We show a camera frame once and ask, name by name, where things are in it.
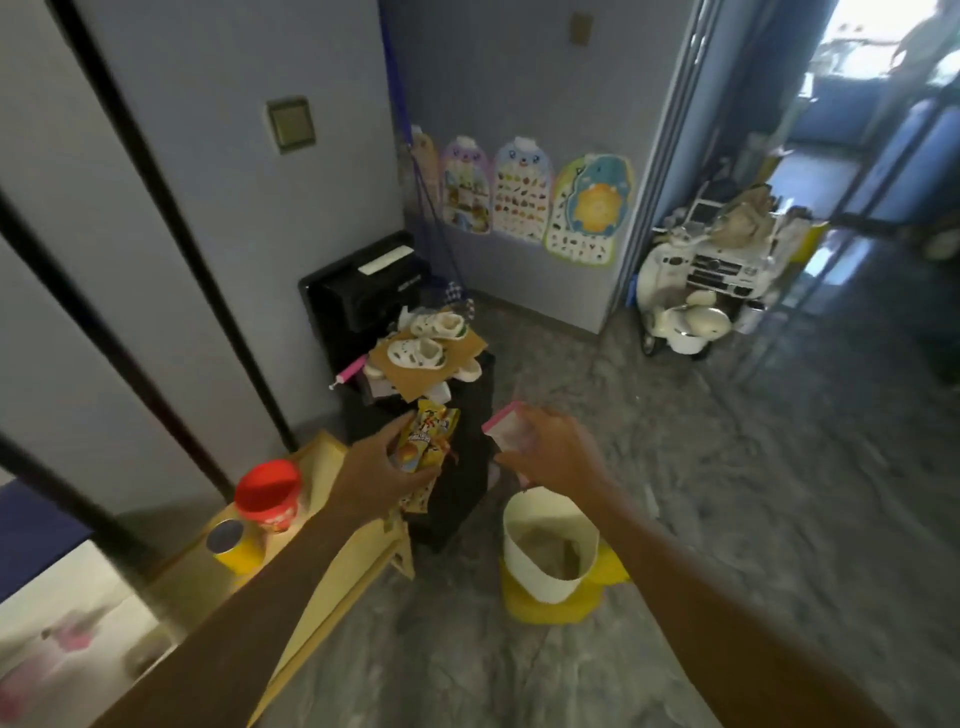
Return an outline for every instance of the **educational poster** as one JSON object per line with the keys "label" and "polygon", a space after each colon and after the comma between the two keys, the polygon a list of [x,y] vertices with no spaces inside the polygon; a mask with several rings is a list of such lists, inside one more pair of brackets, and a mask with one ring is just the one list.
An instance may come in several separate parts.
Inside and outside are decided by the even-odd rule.
{"label": "educational poster", "polygon": [[586,155],[571,161],[554,181],[547,251],[584,265],[610,263],[635,183],[623,157]]}
{"label": "educational poster", "polygon": [[542,243],[553,188],[553,168],[543,149],[524,136],[505,144],[496,153],[493,182],[493,229]]}
{"label": "educational poster", "polygon": [[469,136],[451,141],[440,159],[444,220],[462,231],[490,233],[491,168],[487,155]]}
{"label": "educational poster", "polygon": [[[412,126],[413,149],[408,150],[406,142],[401,138],[399,144],[400,160],[400,186],[403,188],[403,207],[409,212],[419,213],[420,203],[423,204],[423,213],[430,214],[430,205],[427,201],[429,195],[433,208],[440,214],[440,158],[437,155],[437,148],[434,146],[433,139],[429,134],[423,133],[423,129],[418,126]],[[414,172],[414,164],[420,168],[420,175],[426,186],[426,194],[420,189],[418,200],[417,176]]]}

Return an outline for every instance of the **doorway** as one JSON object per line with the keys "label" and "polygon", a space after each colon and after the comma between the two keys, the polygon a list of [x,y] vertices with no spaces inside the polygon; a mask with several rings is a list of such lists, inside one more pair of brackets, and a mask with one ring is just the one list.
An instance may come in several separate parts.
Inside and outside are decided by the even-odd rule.
{"label": "doorway", "polygon": [[948,34],[931,30],[945,25],[937,16],[947,5],[839,0],[807,68],[810,101],[785,136],[788,155],[770,180],[779,194],[819,218],[834,216],[905,108],[927,93],[927,77],[948,51]]}

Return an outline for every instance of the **white bucket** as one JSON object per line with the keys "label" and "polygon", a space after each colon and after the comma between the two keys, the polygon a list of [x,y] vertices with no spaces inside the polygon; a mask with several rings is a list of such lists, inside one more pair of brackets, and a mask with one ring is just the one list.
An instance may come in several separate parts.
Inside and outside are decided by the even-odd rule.
{"label": "white bucket", "polygon": [[[551,576],[520,548],[534,532],[557,536],[547,547],[556,546],[566,552],[563,541],[572,548],[576,564],[571,566],[575,578]],[[546,488],[531,488],[513,496],[503,511],[503,561],[516,581],[537,601],[559,604],[569,597],[593,568],[600,546],[600,533],[570,498]]]}

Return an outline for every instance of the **wall switch plate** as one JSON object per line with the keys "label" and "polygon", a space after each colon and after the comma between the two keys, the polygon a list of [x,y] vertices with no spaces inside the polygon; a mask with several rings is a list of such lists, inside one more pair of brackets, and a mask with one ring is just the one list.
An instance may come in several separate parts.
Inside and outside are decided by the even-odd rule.
{"label": "wall switch plate", "polygon": [[310,105],[303,96],[267,102],[267,115],[281,154],[317,143]]}
{"label": "wall switch plate", "polygon": [[575,12],[570,16],[570,42],[574,45],[588,46],[593,31],[593,15],[589,12]]}

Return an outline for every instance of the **marble floor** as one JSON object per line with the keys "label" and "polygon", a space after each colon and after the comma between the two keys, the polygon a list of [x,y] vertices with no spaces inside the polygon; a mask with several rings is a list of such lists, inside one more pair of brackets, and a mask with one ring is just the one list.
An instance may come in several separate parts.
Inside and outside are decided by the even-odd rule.
{"label": "marble floor", "polygon": [[[644,358],[632,310],[600,337],[488,302],[475,324],[497,355],[494,405],[576,415],[637,507],[731,589],[899,724],[954,726],[960,415],[885,279],[891,255],[903,286],[926,264],[867,248],[804,310],[699,363]],[[419,551],[416,581],[374,584],[262,725],[716,726],[632,586],[574,626],[507,616],[499,514],[515,487],[501,478],[443,553]]]}

